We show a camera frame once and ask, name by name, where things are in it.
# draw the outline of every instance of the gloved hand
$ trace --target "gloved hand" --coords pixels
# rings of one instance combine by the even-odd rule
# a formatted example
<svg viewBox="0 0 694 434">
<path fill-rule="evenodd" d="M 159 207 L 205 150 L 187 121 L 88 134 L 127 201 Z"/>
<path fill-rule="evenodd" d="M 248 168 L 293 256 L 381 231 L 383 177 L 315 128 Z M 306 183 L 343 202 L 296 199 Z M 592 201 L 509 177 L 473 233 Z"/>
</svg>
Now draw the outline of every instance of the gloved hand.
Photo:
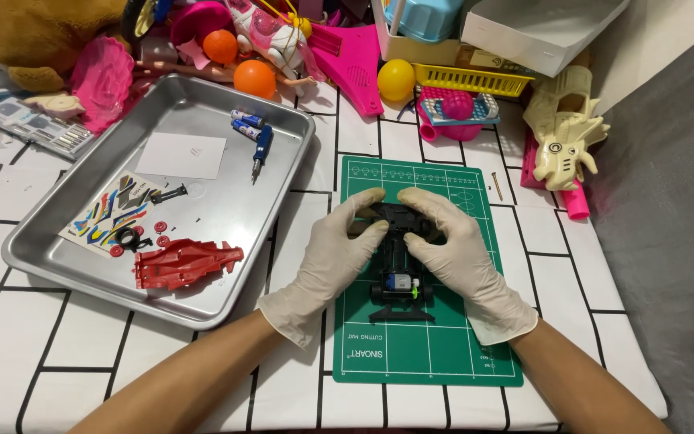
<svg viewBox="0 0 694 434">
<path fill-rule="evenodd" d="M 269 324 L 299 347 L 309 344 L 320 329 L 323 309 L 355 280 L 384 239 L 390 227 L 384 220 L 354 240 L 347 236 L 355 213 L 384 198 L 384 188 L 370 188 L 315 222 L 294 281 L 258 299 Z"/>
<path fill-rule="evenodd" d="M 447 237 L 443 246 L 412 233 L 403 239 L 409 253 L 463 297 L 467 318 L 481 344 L 505 342 L 535 328 L 537 312 L 494 269 L 475 219 L 443 196 L 416 187 L 398 192 L 398 200 L 426 215 Z"/>
</svg>

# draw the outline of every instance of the orange ball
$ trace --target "orange ball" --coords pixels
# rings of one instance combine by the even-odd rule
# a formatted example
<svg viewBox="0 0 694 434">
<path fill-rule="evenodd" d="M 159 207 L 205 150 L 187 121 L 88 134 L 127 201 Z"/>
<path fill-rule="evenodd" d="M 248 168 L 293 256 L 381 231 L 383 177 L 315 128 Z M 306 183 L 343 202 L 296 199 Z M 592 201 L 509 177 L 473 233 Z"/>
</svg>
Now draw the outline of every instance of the orange ball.
<svg viewBox="0 0 694 434">
<path fill-rule="evenodd" d="M 203 51 L 215 63 L 231 63 L 237 57 L 237 39 L 228 30 L 216 30 L 205 36 Z"/>
<path fill-rule="evenodd" d="M 277 84 L 275 73 L 259 60 L 246 60 L 235 70 L 235 89 L 246 94 L 272 99 Z"/>
</svg>

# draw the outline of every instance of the yellow ball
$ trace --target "yellow ball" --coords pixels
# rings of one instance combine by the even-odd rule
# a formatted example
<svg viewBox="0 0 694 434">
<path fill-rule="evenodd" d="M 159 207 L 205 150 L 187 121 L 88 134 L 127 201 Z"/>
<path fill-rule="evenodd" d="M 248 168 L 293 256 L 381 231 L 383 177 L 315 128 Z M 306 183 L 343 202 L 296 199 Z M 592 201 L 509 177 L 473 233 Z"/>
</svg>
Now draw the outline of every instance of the yellow ball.
<svg viewBox="0 0 694 434">
<path fill-rule="evenodd" d="M 390 101 L 406 98 L 414 89 L 415 83 L 414 67 L 403 59 L 393 59 L 385 63 L 376 77 L 380 94 Z"/>
<path fill-rule="evenodd" d="M 302 30 L 302 34 L 304 34 L 305 39 L 309 38 L 309 36 L 312 34 L 312 24 L 310 24 L 308 19 L 299 18 L 298 16 L 294 15 L 293 12 L 288 13 L 288 19 L 291 20 L 291 25 Z"/>
</svg>

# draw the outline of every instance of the pink ball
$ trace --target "pink ball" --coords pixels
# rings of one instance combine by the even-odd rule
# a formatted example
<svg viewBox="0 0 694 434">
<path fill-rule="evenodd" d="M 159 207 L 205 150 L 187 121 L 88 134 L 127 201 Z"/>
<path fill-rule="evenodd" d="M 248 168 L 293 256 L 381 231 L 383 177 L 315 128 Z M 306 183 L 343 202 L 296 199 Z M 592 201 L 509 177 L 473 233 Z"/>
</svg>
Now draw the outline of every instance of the pink ball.
<svg viewBox="0 0 694 434">
<path fill-rule="evenodd" d="M 470 119 L 473 116 L 473 97 L 464 90 L 455 90 L 443 98 L 441 111 L 458 121 Z"/>
</svg>

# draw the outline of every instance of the green cutting mat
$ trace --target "green cutting mat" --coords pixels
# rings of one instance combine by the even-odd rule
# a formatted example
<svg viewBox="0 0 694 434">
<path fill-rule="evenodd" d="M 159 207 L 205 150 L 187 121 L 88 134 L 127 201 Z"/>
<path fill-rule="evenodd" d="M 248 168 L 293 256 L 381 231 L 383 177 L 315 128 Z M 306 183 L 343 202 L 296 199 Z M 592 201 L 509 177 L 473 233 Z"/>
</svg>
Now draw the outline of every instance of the green cutting mat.
<svg viewBox="0 0 694 434">
<path fill-rule="evenodd" d="M 496 269 L 502 272 L 491 211 L 479 169 L 344 156 L 342 202 L 371 187 L 387 191 L 386 202 L 416 185 L 442 194 L 478 220 Z M 375 321 L 369 314 L 382 306 L 369 298 L 382 264 L 374 255 L 358 279 L 336 300 L 335 381 L 418 385 L 513 386 L 524 384 L 518 357 L 510 346 L 482 346 L 465 317 L 462 297 L 426 271 L 435 298 L 424 311 L 436 320 Z"/>
</svg>

